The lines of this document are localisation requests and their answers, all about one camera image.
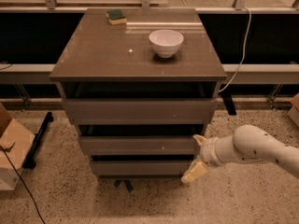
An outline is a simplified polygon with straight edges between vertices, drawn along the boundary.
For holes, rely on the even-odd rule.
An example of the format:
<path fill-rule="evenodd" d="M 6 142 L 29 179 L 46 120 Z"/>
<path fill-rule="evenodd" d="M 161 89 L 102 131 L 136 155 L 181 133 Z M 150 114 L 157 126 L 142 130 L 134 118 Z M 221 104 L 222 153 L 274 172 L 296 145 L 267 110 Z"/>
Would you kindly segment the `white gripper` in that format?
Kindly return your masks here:
<path fill-rule="evenodd" d="M 216 153 L 216 144 L 218 138 L 209 138 L 206 139 L 204 136 L 195 134 L 193 139 L 197 142 L 200 148 L 200 157 L 202 161 L 193 161 L 188 170 L 184 173 L 181 181 L 184 184 L 192 183 L 194 180 L 199 178 L 208 172 L 206 167 L 222 167 L 223 163 L 218 158 Z"/>

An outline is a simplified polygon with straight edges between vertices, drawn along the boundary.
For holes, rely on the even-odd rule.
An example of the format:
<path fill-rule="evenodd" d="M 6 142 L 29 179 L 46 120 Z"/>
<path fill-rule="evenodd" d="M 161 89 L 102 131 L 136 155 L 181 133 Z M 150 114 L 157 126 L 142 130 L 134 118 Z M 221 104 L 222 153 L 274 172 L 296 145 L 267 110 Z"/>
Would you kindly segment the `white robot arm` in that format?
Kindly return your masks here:
<path fill-rule="evenodd" d="M 238 127 L 232 135 L 205 138 L 195 134 L 200 147 L 181 181 L 189 184 L 208 172 L 208 168 L 227 163 L 250 164 L 269 161 L 284 171 L 299 177 L 299 149 L 287 146 L 266 131 L 252 125 Z"/>

